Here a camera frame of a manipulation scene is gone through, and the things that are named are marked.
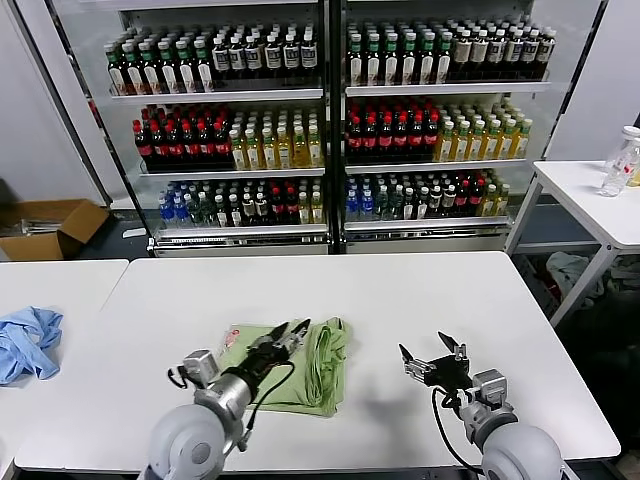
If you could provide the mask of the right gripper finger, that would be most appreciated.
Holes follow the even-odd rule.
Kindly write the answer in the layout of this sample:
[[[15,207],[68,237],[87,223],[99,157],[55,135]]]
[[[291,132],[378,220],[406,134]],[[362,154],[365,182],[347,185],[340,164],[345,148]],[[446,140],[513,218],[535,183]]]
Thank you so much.
[[[432,371],[432,365],[428,362],[415,358],[402,344],[399,344],[399,349],[405,373],[416,381],[424,381],[425,376]]]
[[[438,336],[445,347],[448,349],[449,354],[443,357],[443,360],[467,362],[467,347],[464,343],[459,344],[453,337],[439,331]]]

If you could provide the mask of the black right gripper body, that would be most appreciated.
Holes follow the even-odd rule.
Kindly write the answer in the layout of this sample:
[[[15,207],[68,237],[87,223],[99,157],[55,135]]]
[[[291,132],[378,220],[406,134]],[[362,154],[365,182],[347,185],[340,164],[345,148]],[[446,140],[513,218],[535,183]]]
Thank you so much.
[[[428,364],[430,365],[430,371],[427,373],[428,386],[438,386],[446,392],[467,390],[472,387],[468,358],[447,355],[431,360]]]

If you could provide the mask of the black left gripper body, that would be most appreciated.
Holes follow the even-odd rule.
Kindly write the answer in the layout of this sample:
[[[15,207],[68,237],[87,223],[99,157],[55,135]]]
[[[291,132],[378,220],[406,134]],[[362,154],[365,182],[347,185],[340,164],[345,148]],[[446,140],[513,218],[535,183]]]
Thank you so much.
[[[267,376],[275,367],[292,355],[289,340],[259,338],[246,349],[243,370],[250,376]]]

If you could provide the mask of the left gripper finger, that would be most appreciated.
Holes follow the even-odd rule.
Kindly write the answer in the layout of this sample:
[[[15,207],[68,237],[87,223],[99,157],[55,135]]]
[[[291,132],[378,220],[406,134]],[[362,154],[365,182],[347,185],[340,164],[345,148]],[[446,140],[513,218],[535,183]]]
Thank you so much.
[[[297,350],[303,343],[304,337],[309,331],[311,319],[307,318],[296,324],[282,337],[282,346],[286,350]]]
[[[268,333],[262,335],[260,337],[260,344],[273,343],[278,341],[283,336],[283,334],[287,331],[288,325],[289,325],[288,322],[283,322],[282,324],[270,330]]]

